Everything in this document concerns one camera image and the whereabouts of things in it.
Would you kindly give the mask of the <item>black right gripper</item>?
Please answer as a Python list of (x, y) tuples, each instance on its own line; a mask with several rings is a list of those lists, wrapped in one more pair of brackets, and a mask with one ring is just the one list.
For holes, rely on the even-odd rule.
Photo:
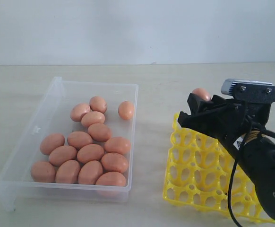
[(187, 99), (191, 115), (180, 111), (177, 122), (182, 128), (196, 130), (218, 139), (227, 151), (237, 151), (234, 142), (254, 128), (266, 125), (269, 104), (253, 104), (213, 95), (209, 101), (190, 93)]

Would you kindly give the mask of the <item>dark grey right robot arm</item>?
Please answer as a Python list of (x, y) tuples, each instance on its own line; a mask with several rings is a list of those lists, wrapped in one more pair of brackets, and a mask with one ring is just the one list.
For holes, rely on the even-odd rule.
[(266, 129), (275, 94), (243, 95), (206, 101), (191, 93), (190, 113), (178, 123), (217, 139), (255, 185), (259, 203), (275, 220), (275, 132)]

